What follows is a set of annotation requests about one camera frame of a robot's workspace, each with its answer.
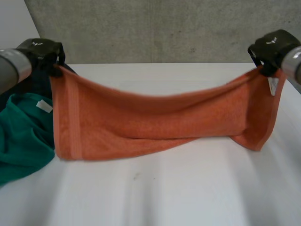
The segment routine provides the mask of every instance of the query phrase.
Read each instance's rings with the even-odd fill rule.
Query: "teal towel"
[[[0,185],[28,176],[54,157],[53,114],[36,105],[52,100],[37,94],[13,94],[0,112]]]

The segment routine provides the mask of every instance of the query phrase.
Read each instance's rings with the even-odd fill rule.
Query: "table surface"
[[[253,64],[70,65],[114,88],[169,95],[222,85]],[[55,157],[0,188],[1,226],[282,226],[301,222],[301,96],[285,83],[255,153],[228,137],[114,161]]]

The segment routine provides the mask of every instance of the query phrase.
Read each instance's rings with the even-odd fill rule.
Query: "towel label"
[[[274,96],[276,93],[279,78],[268,77],[268,81],[269,81],[269,89],[271,91],[271,95]]]
[[[49,104],[47,104],[44,100],[40,100],[37,103],[37,107],[39,109],[42,109],[43,111],[50,113],[52,111],[52,106],[50,106]]]

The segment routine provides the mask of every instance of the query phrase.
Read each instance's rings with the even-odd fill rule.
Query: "concrete wall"
[[[67,63],[251,62],[247,47],[286,29],[301,39],[300,0],[25,0]]]

